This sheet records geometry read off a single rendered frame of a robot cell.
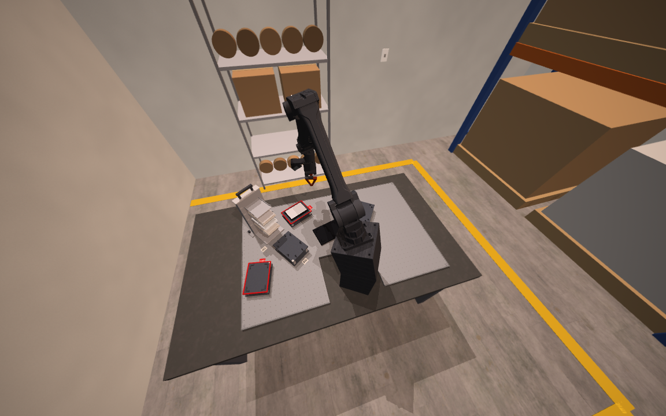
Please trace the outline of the dark grey flat nest with red border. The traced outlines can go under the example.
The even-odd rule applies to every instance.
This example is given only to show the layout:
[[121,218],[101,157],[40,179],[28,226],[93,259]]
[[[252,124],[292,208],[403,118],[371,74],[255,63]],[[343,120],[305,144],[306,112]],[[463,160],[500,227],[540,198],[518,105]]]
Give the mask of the dark grey flat nest with red border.
[[242,295],[245,297],[269,295],[271,275],[272,263],[270,261],[248,263]]

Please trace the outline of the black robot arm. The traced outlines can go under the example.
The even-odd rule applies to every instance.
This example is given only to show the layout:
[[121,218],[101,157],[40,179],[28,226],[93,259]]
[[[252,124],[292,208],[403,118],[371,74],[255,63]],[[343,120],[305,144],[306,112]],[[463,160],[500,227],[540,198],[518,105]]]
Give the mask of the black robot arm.
[[[296,171],[304,165],[304,172],[311,171],[309,162],[315,160],[315,152],[326,180],[330,184],[331,201],[328,201],[331,215],[335,219],[340,241],[345,251],[359,247],[373,240],[368,225],[359,219],[365,216],[365,210],[356,191],[350,191],[346,185],[330,140],[321,120],[319,98],[316,91],[307,89],[286,97],[282,102],[289,121],[296,120],[298,127],[298,152],[303,158],[291,159],[291,168]],[[305,149],[304,149],[305,148]],[[315,151],[314,151],[315,150]],[[306,161],[306,162],[305,162]],[[370,236],[368,236],[370,235]]]

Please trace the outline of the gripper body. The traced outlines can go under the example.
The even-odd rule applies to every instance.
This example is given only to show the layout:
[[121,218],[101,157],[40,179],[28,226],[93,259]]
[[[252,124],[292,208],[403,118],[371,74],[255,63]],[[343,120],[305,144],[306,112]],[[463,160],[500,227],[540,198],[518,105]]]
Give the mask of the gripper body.
[[316,162],[314,160],[312,163],[309,162],[308,164],[310,164],[311,171],[306,171],[305,177],[306,179],[313,179],[313,176],[309,176],[309,174],[316,174]]

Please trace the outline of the grey shelf rack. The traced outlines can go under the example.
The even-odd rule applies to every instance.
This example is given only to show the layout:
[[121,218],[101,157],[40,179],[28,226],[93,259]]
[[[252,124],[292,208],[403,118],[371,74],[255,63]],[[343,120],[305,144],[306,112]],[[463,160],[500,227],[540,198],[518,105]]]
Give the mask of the grey shelf rack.
[[[257,237],[262,240],[262,242],[266,243],[266,245],[284,230],[280,226],[273,233],[267,235],[265,232],[262,231],[264,229],[262,229],[262,227],[257,224],[259,222],[251,215],[249,215],[248,211],[250,211],[250,213],[254,215],[256,218],[259,218],[262,215],[264,215],[266,211],[272,208],[272,206],[268,205],[266,201],[264,201],[264,198],[262,198],[262,193],[260,188],[256,192],[251,193],[251,195],[246,197],[244,200],[240,201],[236,206],[239,212],[241,213],[242,217],[248,224],[249,228],[251,229],[252,233],[256,234]],[[256,220],[257,223],[253,221],[251,217],[254,220]],[[261,227],[262,230],[258,228],[254,223],[256,223],[259,227]]]

